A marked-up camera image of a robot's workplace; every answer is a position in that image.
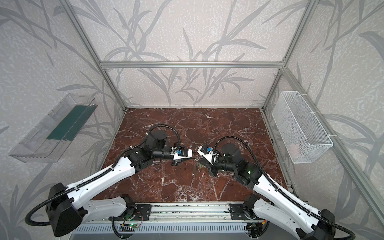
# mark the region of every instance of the robotic arm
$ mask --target robotic arm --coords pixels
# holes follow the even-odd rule
[[[222,147],[222,154],[216,151],[218,143],[226,138],[239,140],[249,150],[256,164],[245,161],[233,143],[225,144]],[[259,217],[268,220],[302,240],[336,239],[334,238],[336,228],[350,235],[349,238],[343,238],[344,240],[355,238],[352,231],[334,223],[335,217],[330,211],[327,209],[319,211],[276,183],[241,139],[233,136],[223,137],[218,140],[214,148],[202,145],[197,152],[202,156],[199,163],[208,168],[211,176],[216,177],[220,170],[233,172],[236,181],[275,204],[271,205],[256,195],[251,195],[243,203],[244,213],[249,219]]]
[[[178,141],[174,147],[170,146],[166,132],[152,132],[156,127],[167,127],[176,133]],[[32,226],[51,225],[54,235],[60,237],[70,233],[81,223],[108,216],[133,215],[136,206],[128,196],[106,200],[91,199],[118,181],[154,164],[155,159],[169,159],[173,166],[177,166],[191,157],[192,149],[180,147],[180,136],[175,129],[163,124],[155,125],[140,144],[123,151],[110,166],[67,186],[62,183],[54,185],[50,189],[48,200],[33,208],[26,215],[25,222]],[[33,221],[32,214],[45,205],[49,222]]]

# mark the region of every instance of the white basket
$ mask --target white basket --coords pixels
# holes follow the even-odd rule
[[[281,92],[272,116],[293,163],[314,162],[333,146],[329,135],[297,91]]]

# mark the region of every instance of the green mat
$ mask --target green mat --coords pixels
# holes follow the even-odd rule
[[[57,125],[47,139],[73,141],[82,126],[95,111],[97,106],[75,106]]]

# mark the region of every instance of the wallpaper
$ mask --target wallpaper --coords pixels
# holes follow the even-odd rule
[[[382,197],[383,22],[384,1],[318,6],[288,64]]]
[[[31,227],[26,213],[64,185],[101,166],[123,116],[111,91],[58,2],[0,3],[0,238],[53,239],[50,226]],[[98,105],[57,163],[23,163],[9,152],[68,93],[93,96]],[[35,215],[47,221],[44,209]]]
[[[108,73],[127,106],[260,107],[277,69],[115,68]]]
[[[307,0],[70,0],[102,61],[281,61]]]
[[[356,234],[356,239],[384,239],[384,229],[361,197],[332,148],[313,163],[292,163],[272,117],[272,110],[281,91],[293,91],[284,76],[272,93],[265,112],[275,136],[274,140],[288,168],[291,181],[294,183],[295,193],[301,200],[308,201],[312,206],[320,210],[326,208],[333,212],[336,223],[351,229]],[[337,231],[336,236],[344,237],[345,235]]]

